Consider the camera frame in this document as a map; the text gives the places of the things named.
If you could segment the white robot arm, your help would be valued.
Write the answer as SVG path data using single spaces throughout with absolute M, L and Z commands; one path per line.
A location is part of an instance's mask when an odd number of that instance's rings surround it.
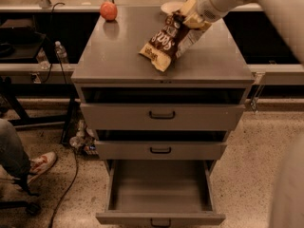
M 304 63 L 304 0 L 188 0 L 181 9 L 184 24 L 198 29 L 230 12 L 261 11 L 296 60 Z M 268 228 L 304 228 L 304 137 L 298 135 L 282 159 Z

